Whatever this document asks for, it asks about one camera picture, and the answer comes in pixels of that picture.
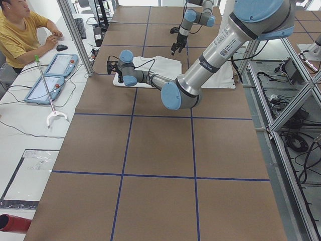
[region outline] white desk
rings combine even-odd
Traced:
[[[84,20],[84,24],[86,24],[87,19],[92,16],[93,15],[90,14],[75,14],[74,18],[82,17]],[[90,19],[88,22],[93,24],[95,23],[95,20]],[[67,50],[60,53],[77,54],[78,52],[74,43],[72,42],[71,36],[63,18],[61,17],[61,19],[56,24],[59,30],[64,35],[63,40],[59,41],[58,44],[64,44],[68,46]],[[83,43],[86,52],[89,54],[92,49],[91,45],[95,46],[91,25],[86,26],[86,35],[87,39],[84,39]],[[49,51],[40,58],[40,63],[49,64],[56,53],[56,49]],[[32,66],[36,66],[36,64],[32,63],[26,66],[25,69]],[[38,71],[38,68],[33,68],[21,73],[16,78],[13,85],[25,85],[32,87],[39,76],[40,73]],[[71,80],[76,85],[76,89],[73,92],[72,97],[64,107],[56,108],[56,110],[65,113],[68,116],[69,120],[71,120],[74,115],[75,107],[78,104],[87,81],[85,68],[83,66],[80,67],[80,69],[71,78]],[[74,85],[70,81],[66,82],[61,93],[56,98],[56,100],[54,100],[54,105],[63,105],[69,98],[73,88]],[[22,87],[13,87],[10,89],[10,92],[13,93],[18,100],[23,100],[26,97],[28,91],[29,89]],[[3,104],[15,101],[16,100],[10,93],[7,92],[4,95],[4,97],[0,101],[0,114],[2,115],[0,121],[10,126],[14,126],[23,132],[31,133],[34,135],[60,137],[64,137],[66,135],[70,123],[67,122],[62,116],[51,118],[51,127],[49,129],[47,128],[46,118],[52,112],[50,105],[41,106],[37,104],[27,104],[24,102]],[[25,149],[59,150],[62,145],[63,139],[26,136],[18,132],[17,130],[6,127],[0,123],[0,142],[0,196],[2,196]],[[26,192],[28,192],[28,185],[26,185],[25,190]],[[0,209],[0,214],[2,213],[8,213],[32,219],[35,211],[20,209]],[[0,232],[0,240],[21,241],[24,239],[24,236],[25,235],[23,234]]]

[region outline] black hair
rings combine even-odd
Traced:
[[[11,0],[0,0],[0,6],[1,6],[2,9],[5,8],[4,5],[3,5],[3,2],[6,2],[6,3],[8,3],[8,4],[11,4]]]

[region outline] blue joint cap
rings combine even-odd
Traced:
[[[119,58],[124,63],[131,63],[134,59],[134,55],[130,50],[125,49],[120,53]]]
[[[282,6],[283,1],[236,0],[233,12],[243,22],[256,23],[272,16]]]
[[[163,105],[167,109],[177,110],[181,107],[182,97],[179,88],[173,82],[168,82],[160,92]]]
[[[136,77],[132,75],[125,75],[122,77],[122,80],[127,87],[132,87],[137,84]]]
[[[293,33],[293,30],[294,30],[294,26],[287,28],[287,29],[275,31],[272,33],[263,34],[263,35],[259,36],[257,39],[262,41],[262,40],[272,40],[272,39],[285,38],[285,37],[290,36]]]
[[[206,26],[207,26],[207,27],[212,27],[212,26],[214,25],[214,23],[215,23],[215,17],[214,17],[214,16],[211,16],[211,17],[208,19],[208,21],[207,21],[207,23],[206,23]]]
[[[196,12],[192,9],[188,9],[184,15],[184,18],[189,22],[194,22],[196,19]]]

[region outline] white cloth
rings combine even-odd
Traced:
[[[134,57],[133,63],[135,66],[140,66],[150,60],[154,59],[155,63],[152,65],[152,62],[149,62],[137,70],[150,71],[166,78],[175,80],[178,75],[182,73],[182,64],[180,61],[168,59],[162,56],[155,56],[154,58],[143,58],[143,57]],[[118,74],[115,75],[112,82],[115,86],[126,87],[124,83],[118,83]],[[133,87],[138,88],[152,88],[150,85],[145,83],[137,83]],[[230,63],[225,63],[220,70],[215,73],[211,78],[209,78],[205,84],[202,85],[202,88],[228,88],[234,89],[235,84],[233,80],[233,70]]]

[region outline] red cylinder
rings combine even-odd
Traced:
[[[31,224],[31,219],[8,214],[0,215],[0,231],[26,234]]]

